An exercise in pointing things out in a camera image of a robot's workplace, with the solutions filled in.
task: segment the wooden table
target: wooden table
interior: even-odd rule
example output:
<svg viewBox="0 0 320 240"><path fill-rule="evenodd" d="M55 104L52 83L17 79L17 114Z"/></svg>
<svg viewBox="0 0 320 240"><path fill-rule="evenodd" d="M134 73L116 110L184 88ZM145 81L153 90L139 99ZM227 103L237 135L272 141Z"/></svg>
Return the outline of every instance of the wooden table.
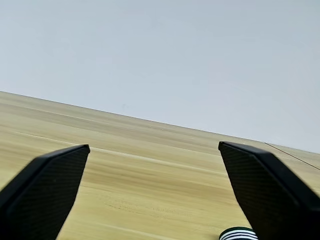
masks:
<svg viewBox="0 0 320 240"><path fill-rule="evenodd" d="M319 154L0 92L1 188L35 156L90 145L61 240L214 240L249 226L219 141L274 153L320 195Z"/></svg>

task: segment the green and white striped object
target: green and white striped object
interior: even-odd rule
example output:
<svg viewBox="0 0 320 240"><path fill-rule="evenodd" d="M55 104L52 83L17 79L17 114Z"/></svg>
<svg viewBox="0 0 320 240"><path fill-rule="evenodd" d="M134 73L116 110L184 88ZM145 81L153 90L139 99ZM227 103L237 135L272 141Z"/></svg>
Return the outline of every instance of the green and white striped object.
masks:
<svg viewBox="0 0 320 240"><path fill-rule="evenodd" d="M237 226L224 230L219 240L258 240L258 237L251 228Z"/></svg>

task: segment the carbon fiber texture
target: carbon fiber texture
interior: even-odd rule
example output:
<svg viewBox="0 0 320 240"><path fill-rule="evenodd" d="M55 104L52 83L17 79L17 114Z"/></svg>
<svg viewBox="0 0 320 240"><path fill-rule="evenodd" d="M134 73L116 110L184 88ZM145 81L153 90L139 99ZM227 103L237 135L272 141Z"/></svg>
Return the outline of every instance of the carbon fiber texture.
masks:
<svg viewBox="0 0 320 240"><path fill-rule="evenodd" d="M256 156L221 146L235 197L260 240L289 236L298 225L299 206Z"/></svg>
<svg viewBox="0 0 320 240"><path fill-rule="evenodd" d="M88 149L52 159L7 210L7 220L22 240L54 240L71 208Z"/></svg>

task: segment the white wall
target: white wall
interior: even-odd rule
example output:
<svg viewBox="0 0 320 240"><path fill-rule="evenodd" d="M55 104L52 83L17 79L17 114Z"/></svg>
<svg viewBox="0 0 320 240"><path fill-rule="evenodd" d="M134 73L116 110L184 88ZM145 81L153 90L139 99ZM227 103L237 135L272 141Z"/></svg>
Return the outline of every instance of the white wall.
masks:
<svg viewBox="0 0 320 240"><path fill-rule="evenodd" d="M3 0L0 90L320 153L318 0Z"/></svg>

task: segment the wood grain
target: wood grain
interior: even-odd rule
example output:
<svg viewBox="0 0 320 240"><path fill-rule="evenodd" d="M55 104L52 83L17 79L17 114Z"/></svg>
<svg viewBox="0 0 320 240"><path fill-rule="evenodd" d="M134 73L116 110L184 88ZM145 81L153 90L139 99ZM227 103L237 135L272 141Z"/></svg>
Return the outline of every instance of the wood grain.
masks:
<svg viewBox="0 0 320 240"><path fill-rule="evenodd" d="M90 145L61 240L214 240L249 226L219 141L274 153L320 194L319 170L285 153L308 160L307 152L0 92L1 188L35 156ZM313 164L319 159L312 154Z"/></svg>

